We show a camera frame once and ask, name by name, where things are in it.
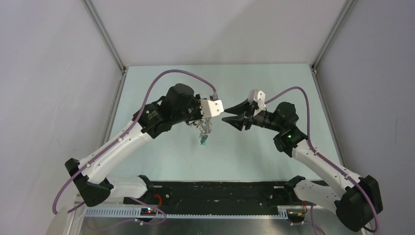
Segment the large metal keyring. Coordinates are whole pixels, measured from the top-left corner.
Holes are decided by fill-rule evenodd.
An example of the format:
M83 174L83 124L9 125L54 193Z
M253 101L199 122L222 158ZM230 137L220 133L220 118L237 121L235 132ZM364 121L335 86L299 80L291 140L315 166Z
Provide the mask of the large metal keyring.
M187 123L188 126L196 127L201 135L207 135L211 132L211 118L204 118Z

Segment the keys with tags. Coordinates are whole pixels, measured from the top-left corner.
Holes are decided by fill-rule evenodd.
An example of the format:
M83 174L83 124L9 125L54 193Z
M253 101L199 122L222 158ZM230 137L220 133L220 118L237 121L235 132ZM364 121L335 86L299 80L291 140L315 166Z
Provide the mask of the keys with tags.
M206 133L201 133L201 134L199 135L199 138L200 138L200 145L205 145L205 144L206 144L206 141L207 141L207 139L208 139L208 134L206 134Z

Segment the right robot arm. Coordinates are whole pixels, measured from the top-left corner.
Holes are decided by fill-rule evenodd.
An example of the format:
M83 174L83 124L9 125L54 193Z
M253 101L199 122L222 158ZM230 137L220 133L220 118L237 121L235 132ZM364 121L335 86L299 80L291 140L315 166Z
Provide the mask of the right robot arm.
M294 104L282 102L275 111L261 109L255 101L225 109L229 117L222 121L236 129L249 130L258 126L277 131L273 138L276 149L304 164L317 174L325 186L302 176L296 176L285 184L284 198L292 205L306 201L333 212L349 230L364 229L383 211L379 184L368 175L362 177L325 157L310 138L296 125L299 116Z

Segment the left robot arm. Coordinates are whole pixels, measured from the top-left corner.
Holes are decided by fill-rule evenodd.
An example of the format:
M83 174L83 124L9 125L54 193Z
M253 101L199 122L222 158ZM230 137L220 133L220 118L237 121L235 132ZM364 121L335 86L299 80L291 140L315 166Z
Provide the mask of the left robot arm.
M154 140L173 125L202 119L201 97L185 84L169 88L165 96L136 112L125 130L81 160L71 158L65 167L88 207L109 198L133 197L143 204L154 200L152 182L144 175L130 178L109 176L112 169L139 147Z

